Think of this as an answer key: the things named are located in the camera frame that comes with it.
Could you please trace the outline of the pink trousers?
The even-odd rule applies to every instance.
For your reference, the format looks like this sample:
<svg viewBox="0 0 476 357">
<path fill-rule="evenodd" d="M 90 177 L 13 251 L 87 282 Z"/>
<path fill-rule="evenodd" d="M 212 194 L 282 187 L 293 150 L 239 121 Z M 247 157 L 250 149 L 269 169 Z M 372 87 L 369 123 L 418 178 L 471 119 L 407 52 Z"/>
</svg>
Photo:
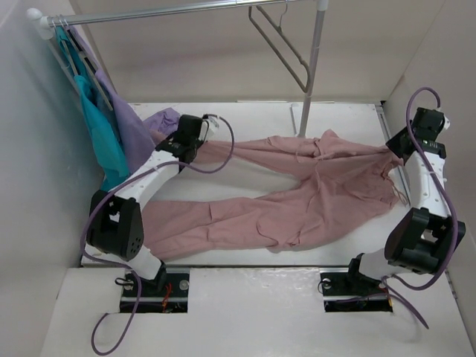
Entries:
<svg viewBox="0 0 476 357">
<path fill-rule="evenodd" d="M 219 163 L 229 155 L 294 176 L 298 186 L 257 198 L 148 203 L 144 244 L 157 258 L 213 249 L 317 248 L 386 214 L 401 199 L 389 174 L 402 159 L 387 147 L 346 141 L 332 130 L 319 138 L 210 141 L 196 161 Z"/>
</svg>

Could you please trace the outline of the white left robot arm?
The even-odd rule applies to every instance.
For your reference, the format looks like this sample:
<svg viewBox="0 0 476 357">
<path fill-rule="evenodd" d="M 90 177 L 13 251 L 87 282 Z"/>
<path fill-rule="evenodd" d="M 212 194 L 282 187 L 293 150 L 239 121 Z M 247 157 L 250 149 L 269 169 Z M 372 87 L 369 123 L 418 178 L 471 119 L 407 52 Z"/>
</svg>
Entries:
<svg viewBox="0 0 476 357">
<path fill-rule="evenodd" d="M 94 214 L 86 233 L 84 256 L 112 265 L 127 265 L 150 295 L 166 288 L 164 263 L 144 245 L 142 210 L 157 191 L 195 159 L 198 149 L 218 130 L 210 115 L 182 115 L 178 128 L 165 136 L 150 157 L 118 192 L 97 191 L 91 199 Z"/>
</svg>

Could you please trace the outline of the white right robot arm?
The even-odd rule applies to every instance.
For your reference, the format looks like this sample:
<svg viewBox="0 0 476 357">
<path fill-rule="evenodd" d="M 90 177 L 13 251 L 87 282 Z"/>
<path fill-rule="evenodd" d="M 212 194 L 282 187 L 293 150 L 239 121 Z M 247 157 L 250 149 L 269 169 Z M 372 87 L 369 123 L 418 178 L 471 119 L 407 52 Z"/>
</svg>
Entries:
<svg viewBox="0 0 476 357">
<path fill-rule="evenodd" d="M 387 148 L 404 161 L 411 208 L 391 231 L 384 248 L 353 258 L 344 284 L 354 293 L 405 271 L 438 279 L 466 233 L 445 191 L 446 148 L 438 135 L 449 127 L 439 109 L 418 108 Z"/>
</svg>

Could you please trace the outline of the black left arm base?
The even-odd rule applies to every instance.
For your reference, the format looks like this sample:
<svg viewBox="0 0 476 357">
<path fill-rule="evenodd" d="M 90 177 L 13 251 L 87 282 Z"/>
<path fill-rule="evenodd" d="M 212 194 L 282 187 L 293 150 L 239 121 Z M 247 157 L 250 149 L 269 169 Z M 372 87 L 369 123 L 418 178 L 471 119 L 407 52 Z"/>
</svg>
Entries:
<svg viewBox="0 0 476 357">
<path fill-rule="evenodd" d="M 120 312 L 132 312 L 138 293 L 136 279 L 128 271 L 125 277 L 117 277 L 115 284 L 122 288 L 119 303 Z M 159 286 L 160 290 L 153 282 L 142 280 L 137 313 L 187 313 L 190 288 L 189 268 L 167 268 L 165 280 Z"/>
</svg>

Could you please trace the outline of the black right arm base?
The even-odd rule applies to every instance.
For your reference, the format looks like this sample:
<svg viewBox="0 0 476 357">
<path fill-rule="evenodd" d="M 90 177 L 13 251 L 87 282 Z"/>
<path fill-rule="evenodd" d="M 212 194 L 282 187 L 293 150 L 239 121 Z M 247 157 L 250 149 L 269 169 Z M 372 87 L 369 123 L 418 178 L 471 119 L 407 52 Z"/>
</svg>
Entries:
<svg viewBox="0 0 476 357">
<path fill-rule="evenodd" d="M 351 277 L 346 269 L 327 269 L 320 273 L 318 291 L 324 298 L 324 311 L 392 312 L 388 290 L 378 280 Z"/>
</svg>

